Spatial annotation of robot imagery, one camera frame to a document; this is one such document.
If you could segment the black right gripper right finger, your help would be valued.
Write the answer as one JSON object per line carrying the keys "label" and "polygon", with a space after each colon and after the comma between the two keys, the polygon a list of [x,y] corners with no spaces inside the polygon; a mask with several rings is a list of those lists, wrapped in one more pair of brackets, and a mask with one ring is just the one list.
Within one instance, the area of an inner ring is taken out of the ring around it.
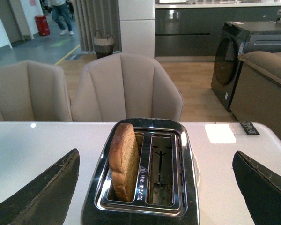
{"label": "black right gripper right finger", "polygon": [[232,167],[254,224],[281,225],[281,176],[241,151]]}

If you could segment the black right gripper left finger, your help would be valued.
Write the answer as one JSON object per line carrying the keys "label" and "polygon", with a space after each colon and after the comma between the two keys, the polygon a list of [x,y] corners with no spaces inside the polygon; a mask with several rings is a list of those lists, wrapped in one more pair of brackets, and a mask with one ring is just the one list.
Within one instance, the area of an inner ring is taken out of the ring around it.
{"label": "black right gripper left finger", "polygon": [[79,152],[73,149],[0,203],[0,225],[63,224],[75,191],[79,166]]}

